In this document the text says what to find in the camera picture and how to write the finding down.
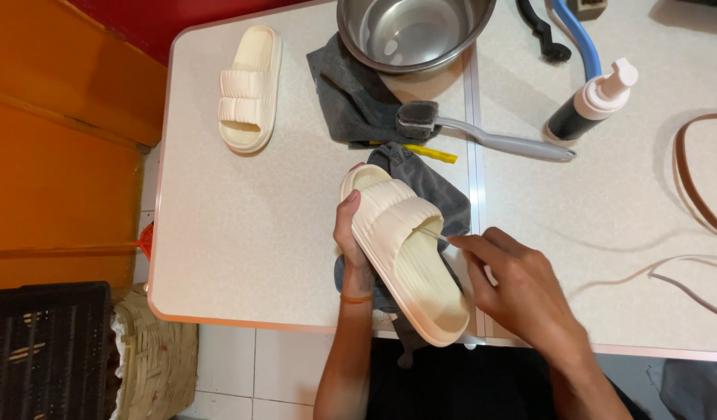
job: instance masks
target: hand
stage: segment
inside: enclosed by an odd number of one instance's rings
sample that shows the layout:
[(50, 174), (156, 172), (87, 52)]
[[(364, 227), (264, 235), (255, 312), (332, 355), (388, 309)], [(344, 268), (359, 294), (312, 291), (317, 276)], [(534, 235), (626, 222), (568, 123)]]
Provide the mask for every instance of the hand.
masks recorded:
[[(555, 367), (575, 362), (583, 351), (591, 355), (586, 330), (573, 316), (543, 253), (495, 227), (486, 229), (482, 236), (450, 237), (449, 243), (464, 251), (480, 310)], [(487, 278), (485, 265), (491, 268), (498, 285)]]
[[(364, 165), (357, 164), (351, 170)], [(343, 295), (348, 298), (362, 298), (374, 292), (374, 274), (366, 254), (353, 237), (351, 225), (353, 215), (361, 205), (361, 192), (351, 191), (345, 200), (337, 205), (335, 230), (332, 237), (345, 256)]]

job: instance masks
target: gray towel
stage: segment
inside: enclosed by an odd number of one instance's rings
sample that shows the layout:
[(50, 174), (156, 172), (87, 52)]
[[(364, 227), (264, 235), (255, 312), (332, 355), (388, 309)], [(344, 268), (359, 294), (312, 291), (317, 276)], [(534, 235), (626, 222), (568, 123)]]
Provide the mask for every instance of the gray towel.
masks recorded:
[(395, 131), (401, 101), (387, 89), (376, 71), (351, 55), (340, 35), (335, 33), (327, 45), (307, 54), (307, 62), (333, 140), (348, 142), (350, 147), (368, 147), (370, 141), (426, 142)]
[[(443, 235), (457, 236), (470, 232), (470, 200), (444, 177), (428, 167), (426, 162), (415, 153), (399, 144), (387, 143), (371, 152), (366, 162), (382, 167), (391, 177), (407, 184), (415, 191), (416, 195), (436, 205), (441, 211), (441, 215), (444, 216), (444, 228), (441, 230)], [(457, 283), (457, 287), (462, 290), (459, 278), (441, 255), (448, 245), (445, 241), (438, 241), (439, 256)], [(343, 289), (344, 271), (345, 260), (341, 255), (335, 261), (335, 287), (338, 291)], [(397, 302), (379, 276), (376, 277), (374, 286), (374, 308), (397, 314), (398, 318), (392, 322), (392, 325), (405, 348), (405, 353), (397, 361), (397, 364), (401, 368), (411, 367), (413, 365), (413, 350), (426, 347), (428, 342), (413, 329), (410, 321), (402, 314)]]

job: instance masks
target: person's left hand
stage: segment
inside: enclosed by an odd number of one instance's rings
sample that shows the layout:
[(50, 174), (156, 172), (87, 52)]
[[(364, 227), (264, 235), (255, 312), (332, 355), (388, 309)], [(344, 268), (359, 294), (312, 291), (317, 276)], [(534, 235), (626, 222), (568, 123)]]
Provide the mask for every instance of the person's left hand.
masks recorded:
[[(364, 163), (357, 164), (351, 170), (361, 165)], [(372, 294), (374, 289), (371, 263), (356, 242), (351, 230), (353, 215), (359, 205), (361, 205), (361, 192), (353, 190), (342, 203), (337, 205), (335, 230), (332, 233), (333, 239), (345, 256), (343, 294), (350, 298), (367, 296)]]

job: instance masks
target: cream slide sandal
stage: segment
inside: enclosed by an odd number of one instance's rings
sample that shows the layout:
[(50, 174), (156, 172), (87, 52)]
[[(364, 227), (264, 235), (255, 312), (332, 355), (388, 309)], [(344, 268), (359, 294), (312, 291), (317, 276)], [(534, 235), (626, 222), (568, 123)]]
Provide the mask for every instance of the cream slide sandal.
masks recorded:
[(270, 139), (282, 49), (272, 28), (252, 26), (239, 43), (231, 70), (221, 72), (219, 131), (234, 152), (257, 152)]
[(352, 231), (361, 249), (420, 336), (437, 347), (452, 344), (470, 313), (436, 250), (441, 212), (376, 165), (350, 171), (340, 201), (354, 189), (361, 192), (361, 205)]

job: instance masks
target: orange wall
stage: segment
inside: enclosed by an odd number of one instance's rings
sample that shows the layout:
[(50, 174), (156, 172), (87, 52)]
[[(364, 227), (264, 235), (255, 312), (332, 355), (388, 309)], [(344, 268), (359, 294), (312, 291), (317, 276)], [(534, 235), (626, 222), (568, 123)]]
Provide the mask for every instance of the orange wall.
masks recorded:
[[(135, 239), (142, 156), (0, 104), (0, 249)], [(0, 259), (0, 289), (131, 283), (134, 253)]]
[(0, 93), (148, 146), (167, 69), (58, 0), (0, 0)]

